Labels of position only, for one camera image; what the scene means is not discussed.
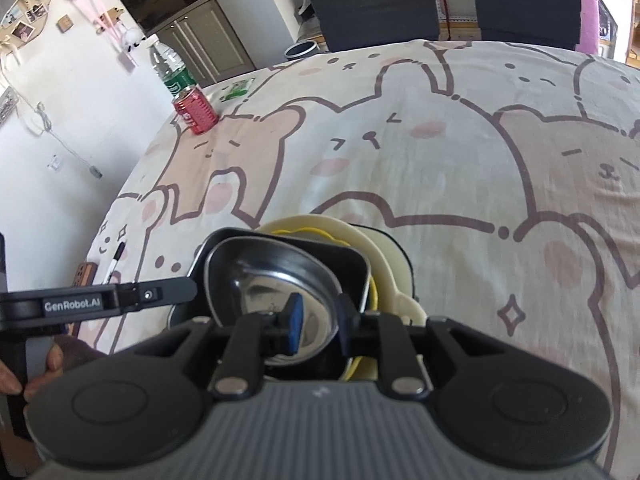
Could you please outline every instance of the gray ribbed panel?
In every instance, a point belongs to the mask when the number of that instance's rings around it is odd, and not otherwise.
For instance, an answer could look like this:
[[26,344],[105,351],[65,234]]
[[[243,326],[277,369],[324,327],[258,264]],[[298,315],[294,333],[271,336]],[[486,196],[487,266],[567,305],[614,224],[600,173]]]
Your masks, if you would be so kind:
[[602,480],[591,462],[513,472],[449,443],[414,402],[372,383],[266,383],[211,412],[198,434],[153,464],[87,472],[49,463],[33,480]]

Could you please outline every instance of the cabinet door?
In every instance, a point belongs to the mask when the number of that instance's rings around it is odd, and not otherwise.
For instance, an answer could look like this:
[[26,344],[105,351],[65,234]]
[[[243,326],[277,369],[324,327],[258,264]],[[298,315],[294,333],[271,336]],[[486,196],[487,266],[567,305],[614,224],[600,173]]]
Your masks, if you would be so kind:
[[249,56],[215,0],[197,6],[180,18],[177,25],[215,81],[254,70]]
[[183,32],[175,22],[158,30],[156,34],[162,43],[177,52],[199,85],[208,86],[215,83],[214,75],[206,69],[204,63],[193,51],[190,42],[184,37]]

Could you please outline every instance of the wall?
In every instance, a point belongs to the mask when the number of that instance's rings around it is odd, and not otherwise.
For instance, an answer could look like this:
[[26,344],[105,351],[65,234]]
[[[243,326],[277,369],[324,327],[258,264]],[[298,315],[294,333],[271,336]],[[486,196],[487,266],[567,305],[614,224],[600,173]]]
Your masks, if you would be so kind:
[[609,9],[614,20],[618,24],[618,38],[613,59],[622,63],[626,62],[626,50],[629,46],[629,34],[631,33],[631,18],[633,14],[633,0],[602,0]]
[[293,0],[217,0],[256,68],[284,61],[298,38]]
[[[64,14],[74,26],[61,34],[56,21]],[[124,22],[133,25],[128,15]],[[107,37],[97,36],[69,0],[51,1],[43,33],[20,52],[23,66],[8,59],[11,82],[33,104],[44,102],[54,131],[104,176],[92,177],[48,134],[28,134],[15,113],[0,127],[0,232],[10,290],[70,284],[118,190],[172,110],[146,48],[135,51],[140,66],[127,73]],[[63,159],[57,173],[46,167],[54,154]]]

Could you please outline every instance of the metal bowl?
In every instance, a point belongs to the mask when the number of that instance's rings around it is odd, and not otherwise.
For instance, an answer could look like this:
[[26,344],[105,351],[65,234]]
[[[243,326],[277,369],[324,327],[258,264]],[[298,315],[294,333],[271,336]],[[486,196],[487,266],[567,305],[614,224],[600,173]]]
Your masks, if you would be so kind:
[[231,326],[249,312],[279,312],[291,293],[302,295],[300,350],[267,360],[271,366],[311,359],[338,331],[340,282],[315,257],[280,240],[241,236],[220,242],[205,261],[204,289],[211,315],[220,326]]

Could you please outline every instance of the plush toy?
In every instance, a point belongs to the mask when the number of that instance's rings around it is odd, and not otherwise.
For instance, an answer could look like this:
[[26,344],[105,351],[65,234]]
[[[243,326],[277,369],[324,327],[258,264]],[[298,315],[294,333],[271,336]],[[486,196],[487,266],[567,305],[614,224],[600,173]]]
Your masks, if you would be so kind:
[[120,46],[126,52],[131,52],[135,47],[140,46],[140,42],[146,40],[144,32],[139,28],[128,28],[124,31]]

